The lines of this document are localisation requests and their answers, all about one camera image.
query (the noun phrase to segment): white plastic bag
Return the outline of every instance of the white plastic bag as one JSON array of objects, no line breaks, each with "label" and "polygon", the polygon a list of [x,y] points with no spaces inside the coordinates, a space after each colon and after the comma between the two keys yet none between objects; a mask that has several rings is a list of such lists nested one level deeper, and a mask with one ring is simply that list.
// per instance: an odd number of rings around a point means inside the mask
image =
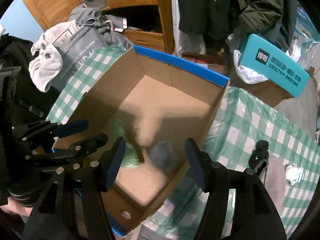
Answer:
[{"label": "white plastic bag", "polygon": [[268,80],[264,75],[259,74],[251,68],[239,64],[241,53],[239,50],[233,52],[233,62],[237,75],[247,84],[256,84]]}]

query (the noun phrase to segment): blue box edge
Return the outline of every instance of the blue box edge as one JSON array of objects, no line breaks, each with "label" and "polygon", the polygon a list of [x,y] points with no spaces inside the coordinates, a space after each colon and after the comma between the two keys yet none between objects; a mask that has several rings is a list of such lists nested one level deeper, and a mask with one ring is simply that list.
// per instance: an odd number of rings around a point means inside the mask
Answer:
[{"label": "blue box edge", "polygon": [[225,86],[229,80],[228,77],[225,77],[219,73],[216,73],[211,69],[202,67],[196,63],[187,61],[183,58],[179,58],[170,54],[166,54],[164,52],[148,49],[148,48],[137,46],[137,45],[134,45],[133,49],[139,55],[149,57],[157,61],[161,61],[163,63],[167,63],[169,65],[178,67],[182,70],[192,73],[193,75],[196,75],[198,77],[201,77],[220,87]]}]

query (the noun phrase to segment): small cardboard box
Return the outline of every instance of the small cardboard box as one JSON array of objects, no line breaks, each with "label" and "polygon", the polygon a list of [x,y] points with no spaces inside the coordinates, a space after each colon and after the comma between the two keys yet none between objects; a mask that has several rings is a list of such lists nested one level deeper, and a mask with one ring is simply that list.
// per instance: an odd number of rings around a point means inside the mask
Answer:
[{"label": "small cardboard box", "polygon": [[[121,119],[126,139],[143,155],[138,168],[120,169],[115,185],[102,198],[107,213],[126,232],[156,211],[175,188],[189,165],[185,141],[202,145],[215,118],[228,78],[195,63],[162,52],[134,46],[123,54],[90,89],[69,122],[87,119],[85,132],[58,139],[56,148],[105,132]],[[148,154],[169,140],[179,155],[179,166],[167,174],[152,165]],[[89,156],[98,160],[114,140]],[[130,213],[126,219],[122,212]]]},{"label": "small cardboard box", "polygon": [[284,88],[294,97],[299,97],[309,74],[293,59],[265,39],[251,34],[240,46],[240,64],[255,70]]},{"label": "small cardboard box", "polygon": [[182,58],[209,68],[219,74],[227,75],[228,64],[223,55],[206,55],[199,53],[183,53]]}]

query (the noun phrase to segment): white towel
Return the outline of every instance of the white towel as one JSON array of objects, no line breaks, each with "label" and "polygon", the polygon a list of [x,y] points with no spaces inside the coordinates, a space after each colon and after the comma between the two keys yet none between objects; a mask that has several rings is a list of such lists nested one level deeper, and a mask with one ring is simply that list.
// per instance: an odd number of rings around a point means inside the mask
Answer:
[{"label": "white towel", "polygon": [[54,46],[60,47],[79,29],[80,27],[76,24],[76,20],[59,23],[51,27],[45,33],[42,33],[40,39],[32,45],[32,55],[34,55],[35,52],[40,50],[41,48],[46,49],[49,44],[54,44]]},{"label": "white towel", "polygon": [[55,78],[63,66],[63,60],[57,49],[49,44],[41,48],[39,56],[29,64],[29,72],[33,83],[41,92],[47,92],[51,80]]},{"label": "white towel", "polygon": [[304,174],[302,168],[297,168],[296,165],[289,165],[285,169],[285,178],[289,181],[290,185],[294,185],[303,180]]}]

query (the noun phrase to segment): teal box lid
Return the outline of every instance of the teal box lid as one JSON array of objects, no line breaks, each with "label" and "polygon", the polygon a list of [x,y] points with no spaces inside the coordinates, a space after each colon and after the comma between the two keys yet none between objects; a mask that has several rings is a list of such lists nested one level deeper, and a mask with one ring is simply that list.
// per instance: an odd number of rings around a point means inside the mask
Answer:
[{"label": "teal box lid", "polygon": [[288,91],[295,98],[306,85],[309,74],[283,51],[251,34],[247,42],[240,46],[240,64],[264,75],[275,84]]}]

